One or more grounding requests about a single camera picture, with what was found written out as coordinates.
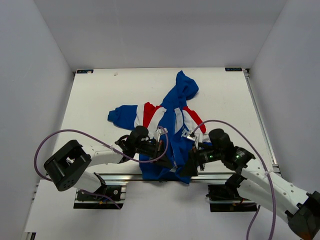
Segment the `blue white red jacket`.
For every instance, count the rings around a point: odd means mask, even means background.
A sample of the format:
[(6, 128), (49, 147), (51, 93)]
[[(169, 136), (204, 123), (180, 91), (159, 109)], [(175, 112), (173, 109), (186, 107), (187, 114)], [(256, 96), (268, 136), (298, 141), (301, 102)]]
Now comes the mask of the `blue white red jacket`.
[(167, 134), (162, 135), (160, 139), (167, 148), (166, 157), (170, 166), (149, 163), (149, 157), (139, 155), (139, 167), (144, 180), (190, 183), (190, 176), (181, 176), (189, 158), (188, 153), (193, 147), (187, 136), (195, 131), (199, 137), (203, 137), (207, 131), (199, 115), (187, 106), (187, 101), (194, 98), (198, 91), (195, 80), (179, 71), (175, 78), (175, 86), (160, 105), (150, 102), (141, 105), (121, 105), (108, 113), (107, 120), (115, 126), (130, 131), (137, 126), (143, 126), (148, 129), (151, 138), (154, 138), (158, 126), (167, 130)]

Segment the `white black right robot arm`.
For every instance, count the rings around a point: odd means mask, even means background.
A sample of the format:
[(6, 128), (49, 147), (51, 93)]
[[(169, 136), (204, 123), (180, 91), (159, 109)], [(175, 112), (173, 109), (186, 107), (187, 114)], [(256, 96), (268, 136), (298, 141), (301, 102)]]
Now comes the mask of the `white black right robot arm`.
[(229, 135), (220, 128), (209, 132), (209, 143), (200, 142), (199, 135), (195, 133), (185, 136), (193, 141), (193, 146), (181, 176), (197, 176), (199, 170), (204, 170), (205, 164), (220, 161), (234, 172), (225, 182), (225, 192), (229, 198), (247, 199), (274, 212), (303, 240), (312, 240), (319, 232), (319, 192), (307, 192), (273, 170), (267, 170), (261, 160), (245, 148), (234, 145)]

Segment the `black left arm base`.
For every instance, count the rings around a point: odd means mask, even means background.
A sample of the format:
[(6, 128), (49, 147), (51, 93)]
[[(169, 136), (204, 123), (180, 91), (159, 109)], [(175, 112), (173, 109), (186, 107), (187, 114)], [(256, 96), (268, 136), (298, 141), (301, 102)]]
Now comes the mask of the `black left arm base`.
[(121, 210), (125, 200), (125, 186), (123, 184), (111, 183), (106, 181), (97, 173), (94, 176), (94, 183), (99, 183), (99, 188), (91, 192), (79, 189), (76, 193), (74, 209), (93, 209), (93, 210)]

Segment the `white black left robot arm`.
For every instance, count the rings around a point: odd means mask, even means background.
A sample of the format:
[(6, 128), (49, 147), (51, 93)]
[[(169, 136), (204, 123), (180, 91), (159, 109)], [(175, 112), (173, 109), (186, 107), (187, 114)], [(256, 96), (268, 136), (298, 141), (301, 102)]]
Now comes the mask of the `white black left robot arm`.
[(60, 192), (72, 187), (88, 191), (90, 196), (99, 200), (105, 196), (105, 181), (96, 173), (90, 173), (87, 168), (101, 164), (122, 164), (134, 161), (139, 164), (160, 164), (167, 167), (170, 163), (166, 156), (169, 149), (168, 130), (158, 126), (153, 138), (144, 126), (137, 126), (128, 135), (120, 137), (111, 145), (80, 131), (99, 143), (98, 146), (85, 147), (77, 140), (68, 141), (43, 165), (50, 181)]

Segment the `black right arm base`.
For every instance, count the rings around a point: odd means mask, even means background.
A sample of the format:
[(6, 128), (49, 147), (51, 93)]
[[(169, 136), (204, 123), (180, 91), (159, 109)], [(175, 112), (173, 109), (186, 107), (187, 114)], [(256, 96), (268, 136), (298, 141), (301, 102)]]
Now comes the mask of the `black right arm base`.
[(257, 204), (238, 193), (240, 183), (246, 178), (235, 173), (223, 184), (209, 184), (206, 197), (211, 213), (255, 212)]

